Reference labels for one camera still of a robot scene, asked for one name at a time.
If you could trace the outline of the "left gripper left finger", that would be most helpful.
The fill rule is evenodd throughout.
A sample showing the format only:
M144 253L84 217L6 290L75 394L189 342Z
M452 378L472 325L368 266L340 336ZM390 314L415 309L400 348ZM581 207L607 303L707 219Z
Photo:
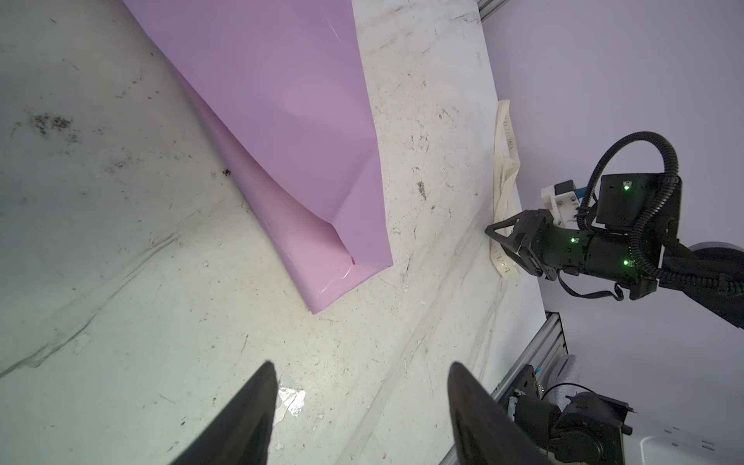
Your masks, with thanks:
M274 365L265 362L174 464L267 463L277 395Z

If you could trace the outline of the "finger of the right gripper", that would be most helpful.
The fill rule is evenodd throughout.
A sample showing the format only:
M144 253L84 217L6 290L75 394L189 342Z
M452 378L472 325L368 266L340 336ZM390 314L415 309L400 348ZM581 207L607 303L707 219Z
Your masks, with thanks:
M527 273L532 272L531 218L531 211L522 211L486 227L486 235L498 243L506 256Z

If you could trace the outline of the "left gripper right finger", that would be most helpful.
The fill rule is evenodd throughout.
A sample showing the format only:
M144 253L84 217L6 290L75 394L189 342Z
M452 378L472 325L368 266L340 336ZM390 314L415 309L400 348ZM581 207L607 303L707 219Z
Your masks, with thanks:
M454 362L449 370L448 397L455 449L461 464L549 463L460 362Z

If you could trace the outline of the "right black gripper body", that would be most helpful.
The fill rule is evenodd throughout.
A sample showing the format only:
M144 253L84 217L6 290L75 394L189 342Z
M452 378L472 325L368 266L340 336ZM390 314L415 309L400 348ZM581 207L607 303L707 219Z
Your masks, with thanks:
M529 274L557 281L577 298L639 300L657 291L662 280L641 268L631 251L631 235L645 211L652 213L641 227L641 255L660 267L677 238L682 183L661 207L653 202L665 186L663 174L606 174L599 181L598 201L588 207L587 228L559 226L549 209L525 210L511 217L511 258ZM608 280L612 291L580 294L562 276L586 275Z

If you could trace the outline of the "cream ribbon strip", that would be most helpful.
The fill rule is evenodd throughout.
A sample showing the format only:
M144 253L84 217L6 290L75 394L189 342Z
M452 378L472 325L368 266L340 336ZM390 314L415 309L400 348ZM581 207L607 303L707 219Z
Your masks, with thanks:
M493 175L493 222L498 223L515 214L515 192L520 160L515 141L515 131L511 122L511 101L500 100L495 119L494 131L494 175ZM494 241L490 246L490 260L500 277L513 281L520 272L515 260L511 259L504 247Z

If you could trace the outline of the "purple pink wrapping paper sheet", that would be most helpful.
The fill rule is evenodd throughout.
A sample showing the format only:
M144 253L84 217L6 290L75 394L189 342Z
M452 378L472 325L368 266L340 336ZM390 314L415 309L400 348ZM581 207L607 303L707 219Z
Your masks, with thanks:
M131 1L309 310L393 263L348 1Z

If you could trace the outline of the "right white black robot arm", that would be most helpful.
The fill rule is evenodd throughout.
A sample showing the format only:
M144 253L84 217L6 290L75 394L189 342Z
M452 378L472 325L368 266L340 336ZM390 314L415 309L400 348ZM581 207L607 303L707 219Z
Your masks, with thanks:
M608 149L585 187L555 185L544 208L498 221L486 234L530 275L559 283L570 275L608 280L613 287L606 296L616 301L673 290L742 327L743 252L726 243L679 241L682 185L672 144L654 132L635 132ZM512 387L503 407L540 457L565 464L743 459L574 382Z

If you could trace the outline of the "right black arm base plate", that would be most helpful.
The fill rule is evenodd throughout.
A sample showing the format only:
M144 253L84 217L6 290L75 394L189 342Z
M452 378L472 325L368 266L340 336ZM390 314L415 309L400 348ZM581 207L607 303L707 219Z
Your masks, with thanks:
M507 383L499 404L505 409L511 420L515 419L517 403L521 397L541 397L541 388L537 380L537 370L531 364L523 364Z

